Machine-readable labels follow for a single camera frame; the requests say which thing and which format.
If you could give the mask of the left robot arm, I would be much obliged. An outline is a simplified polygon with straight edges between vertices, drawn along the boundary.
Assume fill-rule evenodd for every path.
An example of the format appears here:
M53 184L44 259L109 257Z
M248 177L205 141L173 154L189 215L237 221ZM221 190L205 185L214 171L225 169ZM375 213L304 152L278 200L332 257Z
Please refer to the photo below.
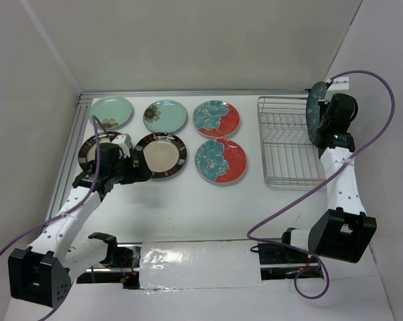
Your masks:
M116 184L148 181L152 172L140 147L124 151L119 144L102 143L97 153L74 179L52 222L44 223L42 233L26 249L14 249L9 255L12 298L58 308L88 268L117 263L115 236L94 232L81 242L75 238Z

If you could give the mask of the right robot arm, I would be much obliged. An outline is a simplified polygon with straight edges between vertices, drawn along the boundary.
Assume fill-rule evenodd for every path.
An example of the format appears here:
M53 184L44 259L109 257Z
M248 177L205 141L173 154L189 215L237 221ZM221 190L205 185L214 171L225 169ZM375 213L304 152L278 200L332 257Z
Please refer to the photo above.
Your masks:
M377 228L359 197L355 177L353 136L348 132L358 106L347 94L330 100L311 94L306 104L309 139L319 152L327 184L327 210L309 230L289 227L282 235L279 253L294 262L303 253L357 263Z

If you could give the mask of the light blue flower plate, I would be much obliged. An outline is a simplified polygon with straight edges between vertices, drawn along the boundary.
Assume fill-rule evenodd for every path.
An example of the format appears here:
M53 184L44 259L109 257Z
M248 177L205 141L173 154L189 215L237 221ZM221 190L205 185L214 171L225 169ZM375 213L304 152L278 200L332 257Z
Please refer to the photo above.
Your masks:
M143 113L144 125L151 132L176 132L186 120L187 110L183 104L175 100L154 102Z

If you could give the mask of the dark teal blossom plate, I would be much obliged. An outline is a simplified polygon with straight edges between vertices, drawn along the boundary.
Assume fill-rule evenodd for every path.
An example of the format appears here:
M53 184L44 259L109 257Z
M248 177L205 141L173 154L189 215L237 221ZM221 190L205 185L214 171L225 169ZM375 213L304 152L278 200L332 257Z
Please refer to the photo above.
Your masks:
M315 145L317 129L321 119L321 107L319 102L325 100L327 93L327 83L317 82L309 90L306 101L306 125L309 140Z

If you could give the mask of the red teal flower plate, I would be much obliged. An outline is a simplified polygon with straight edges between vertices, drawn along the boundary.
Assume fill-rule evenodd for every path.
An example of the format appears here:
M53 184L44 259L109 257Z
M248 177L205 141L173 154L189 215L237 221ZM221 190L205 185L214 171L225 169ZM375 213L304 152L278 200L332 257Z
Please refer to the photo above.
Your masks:
M241 117L230 103L210 100L195 108L192 122L196 130L206 137L225 138L238 130Z
M195 153L194 163L202 178L222 185L241 179L248 166L244 149L225 138L210 139L201 144Z

